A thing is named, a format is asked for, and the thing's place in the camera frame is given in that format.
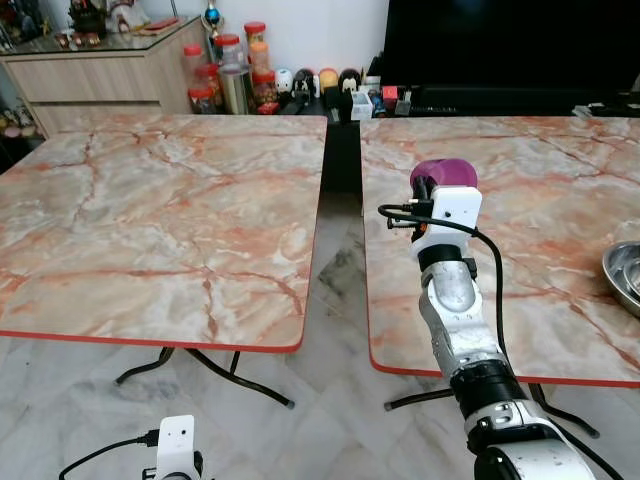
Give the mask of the purple plastic cup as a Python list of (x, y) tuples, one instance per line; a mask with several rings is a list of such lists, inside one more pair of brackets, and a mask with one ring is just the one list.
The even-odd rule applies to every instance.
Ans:
[(477, 173), (474, 165), (461, 157), (442, 157), (422, 161), (412, 173), (431, 175), (438, 187), (477, 187)]

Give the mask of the dark brown round figurine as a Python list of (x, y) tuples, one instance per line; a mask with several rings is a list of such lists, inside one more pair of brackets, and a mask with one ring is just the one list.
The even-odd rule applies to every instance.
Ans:
[(362, 78), (364, 77), (362, 77), (360, 70), (344, 69), (343, 72), (339, 74), (338, 87), (346, 93), (357, 91), (358, 87), (362, 84)]

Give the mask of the marble folding table red rim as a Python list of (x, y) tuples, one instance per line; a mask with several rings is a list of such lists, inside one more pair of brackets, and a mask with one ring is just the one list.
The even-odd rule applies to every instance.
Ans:
[(0, 174), (0, 337), (288, 355), (305, 338), (323, 116), (116, 114)]
[(602, 256), (639, 238), (640, 124), (572, 116), (376, 119), (361, 125), (370, 360), (393, 374), (439, 374), (419, 315), (419, 265), (410, 232), (389, 229), (378, 207), (404, 204), (417, 164), (470, 161), (483, 209), (477, 227), (499, 247), (470, 244), (485, 315), (504, 311), (506, 349), (518, 376), (600, 436), (635, 433), (634, 408), (614, 411), (605, 389), (639, 389), (639, 321), (614, 300)]

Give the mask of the yellow round figurine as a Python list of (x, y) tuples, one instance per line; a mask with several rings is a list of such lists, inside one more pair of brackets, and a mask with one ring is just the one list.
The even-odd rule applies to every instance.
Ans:
[(330, 87), (337, 87), (340, 81), (340, 74), (333, 68), (321, 69), (316, 74), (317, 96), (323, 95)]

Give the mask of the black round figurine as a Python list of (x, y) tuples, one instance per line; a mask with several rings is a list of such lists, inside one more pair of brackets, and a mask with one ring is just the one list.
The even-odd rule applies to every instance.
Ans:
[(291, 86), (291, 95), (294, 101), (305, 102), (315, 95), (317, 79), (314, 70), (300, 68), (294, 73)]

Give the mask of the black flat television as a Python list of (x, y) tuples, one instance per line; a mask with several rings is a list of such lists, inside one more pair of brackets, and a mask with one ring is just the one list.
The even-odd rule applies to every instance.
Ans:
[(413, 86), (625, 90), (640, 72), (625, 0), (389, 0), (380, 73)]

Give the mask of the red-lidded jar dark contents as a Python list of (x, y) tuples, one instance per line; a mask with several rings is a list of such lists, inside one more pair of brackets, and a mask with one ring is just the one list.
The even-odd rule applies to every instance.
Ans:
[(253, 70), (251, 73), (253, 105), (261, 110), (264, 106), (278, 105), (276, 100), (276, 73), (274, 70)]

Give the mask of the stainless steel canister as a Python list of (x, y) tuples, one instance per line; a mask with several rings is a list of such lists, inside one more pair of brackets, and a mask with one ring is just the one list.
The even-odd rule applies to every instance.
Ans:
[(253, 102), (250, 67), (247, 64), (224, 64), (219, 67), (218, 73), (228, 113), (251, 114)]

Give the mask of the tall red-lidded jar orange contents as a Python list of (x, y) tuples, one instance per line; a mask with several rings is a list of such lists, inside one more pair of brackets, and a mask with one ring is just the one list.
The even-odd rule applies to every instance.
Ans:
[(265, 76), (271, 72), (270, 50), (266, 42), (266, 31), (268, 26), (260, 20), (244, 23), (244, 38), (248, 41), (248, 52), (250, 52), (250, 65), (253, 73)]

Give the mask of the stainless steel bowl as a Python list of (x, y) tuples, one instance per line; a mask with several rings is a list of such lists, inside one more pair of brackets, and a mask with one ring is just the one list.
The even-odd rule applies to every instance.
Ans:
[(614, 300), (631, 315), (640, 317), (640, 243), (612, 244), (603, 253), (602, 269)]

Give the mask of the clear jar red lid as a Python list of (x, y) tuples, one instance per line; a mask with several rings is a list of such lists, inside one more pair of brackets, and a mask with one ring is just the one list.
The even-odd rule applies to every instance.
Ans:
[(212, 45), (216, 64), (223, 72), (238, 74), (250, 69), (250, 61), (238, 35), (216, 35), (212, 37)]

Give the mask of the short red-lidded snack jar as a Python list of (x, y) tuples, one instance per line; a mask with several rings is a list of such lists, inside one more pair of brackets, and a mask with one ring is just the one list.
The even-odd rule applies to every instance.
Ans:
[(215, 105), (216, 96), (214, 88), (202, 86), (188, 88), (189, 109), (193, 114), (218, 114), (218, 106)]

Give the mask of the flat red book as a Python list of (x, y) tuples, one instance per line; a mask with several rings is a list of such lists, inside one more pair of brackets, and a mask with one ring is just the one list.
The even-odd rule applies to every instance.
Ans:
[(137, 35), (157, 35), (157, 33), (159, 33), (160, 31), (164, 31), (164, 29), (166, 28), (178, 26), (179, 22), (180, 18), (172, 15), (172, 17), (166, 17), (159, 20), (151, 20), (151, 22), (143, 24), (143, 26), (134, 28), (133, 32), (137, 33)]

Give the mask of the white ceramic figure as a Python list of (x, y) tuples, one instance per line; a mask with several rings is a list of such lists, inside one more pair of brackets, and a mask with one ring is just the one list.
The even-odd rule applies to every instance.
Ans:
[(133, 33), (145, 29), (151, 19), (143, 12), (136, 0), (110, 0), (108, 5), (108, 26), (111, 31)]

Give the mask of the dark ornament on cabinet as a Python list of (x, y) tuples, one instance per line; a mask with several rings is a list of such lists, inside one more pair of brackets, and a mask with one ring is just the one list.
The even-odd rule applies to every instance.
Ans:
[(105, 35), (108, 32), (108, 0), (69, 0), (68, 15), (74, 32)]

